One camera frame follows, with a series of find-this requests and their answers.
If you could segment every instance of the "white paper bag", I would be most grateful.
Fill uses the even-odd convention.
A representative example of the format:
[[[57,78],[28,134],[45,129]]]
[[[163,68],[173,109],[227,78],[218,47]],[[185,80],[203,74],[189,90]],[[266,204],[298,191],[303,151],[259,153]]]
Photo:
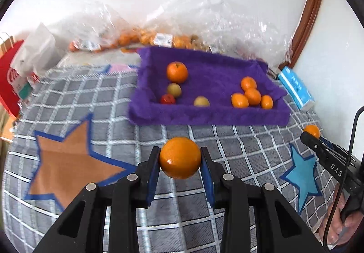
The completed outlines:
[[[56,48],[54,36],[40,23],[22,44],[10,66],[23,77],[29,77],[33,72],[43,76],[48,69],[57,65],[62,56]]]

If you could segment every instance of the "red apple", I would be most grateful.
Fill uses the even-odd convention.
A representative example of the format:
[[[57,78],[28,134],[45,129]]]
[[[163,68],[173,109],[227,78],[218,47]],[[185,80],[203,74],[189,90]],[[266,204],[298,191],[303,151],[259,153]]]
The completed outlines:
[[[165,94],[161,97],[161,104],[175,104],[176,99],[171,94]]]

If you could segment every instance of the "purple tray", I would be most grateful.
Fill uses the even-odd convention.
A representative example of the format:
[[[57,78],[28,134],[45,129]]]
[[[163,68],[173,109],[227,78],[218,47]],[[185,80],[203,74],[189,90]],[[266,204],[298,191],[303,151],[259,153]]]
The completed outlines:
[[[134,124],[285,126],[288,123],[291,112],[283,100],[287,93],[267,77],[265,63],[167,47],[148,47],[139,50],[139,55],[142,62],[138,85],[129,106],[129,119]],[[173,61],[184,63],[189,76],[180,84],[182,95],[176,104],[160,104],[159,100],[170,84],[167,66]],[[232,107],[231,95],[243,93],[240,82],[245,76],[256,80],[262,95],[272,97],[274,106],[271,110],[260,106]],[[200,95],[209,99],[210,107],[193,106],[193,101]]]

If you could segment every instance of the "bed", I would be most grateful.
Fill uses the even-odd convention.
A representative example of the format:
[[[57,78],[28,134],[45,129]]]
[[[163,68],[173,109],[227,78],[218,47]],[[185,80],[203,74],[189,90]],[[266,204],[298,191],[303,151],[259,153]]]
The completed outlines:
[[[128,105],[137,85],[135,69],[110,71],[105,66],[54,68],[42,78],[24,111],[9,149],[3,176],[4,230],[20,252],[32,252],[51,227],[62,207],[53,199],[26,199],[39,165],[34,131],[64,137],[92,112],[91,148],[107,158],[137,165],[148,159],[153,146],[185,136],[206,146],[214,161],[248,184],[274,184],[314,232],[332,201],[335,181],[319,164],[314,179],[321,195],[308,195],[302,207],[298,189],[282,177],[293,168],[293,148],[303,158],[312,151],[300,142],[307,124],[320,120],[313,110],[300,112],[290,95],[287,126],[152,125],[128,120]],[[283,87],[278,80],[273,82]],[[251,210],[251,251],[256,235]],[[110,210],[107,211],[103,251],[108,252]],[[138,209],[141,252],[219,252],[223,210],[207,203],[201,175],[173,180],[160,172],[155,200],[148,210]]]

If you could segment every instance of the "human hand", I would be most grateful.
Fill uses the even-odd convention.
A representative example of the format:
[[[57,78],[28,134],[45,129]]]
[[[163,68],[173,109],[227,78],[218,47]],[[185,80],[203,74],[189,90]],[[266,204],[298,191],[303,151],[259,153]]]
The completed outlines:
[[[334,192],[334,199],[337,196],[337,190],[339,188],[339,185],[336,185],[335,192]],[[324,238],[324,231],[327,224],[328,215],[330,214],[332,210],[333,203],[328,207],[327,214],[325,216],[325,219],[322,221],[320,228],[318,229],[318,232],[320,234],[321,240]],[[345,229],[345,233],[341,236],[340,240],[337,242],[337,245],[342,245],[347,243],[351,237],[356,232],[357,228],[359,227],[362,219],[363,214],[360,211],[355,211],[354,213],[350,214],[344,224],[342,223],[340,219],[340,212],[345,206],[345,198],[343,194],[340,195],[339,202],[337,204],[334,217],[332,218],[331,225],[329,228],[329,233],[327,236],[327,244],[335,244],[339,240],[339,235],[343,229]]]

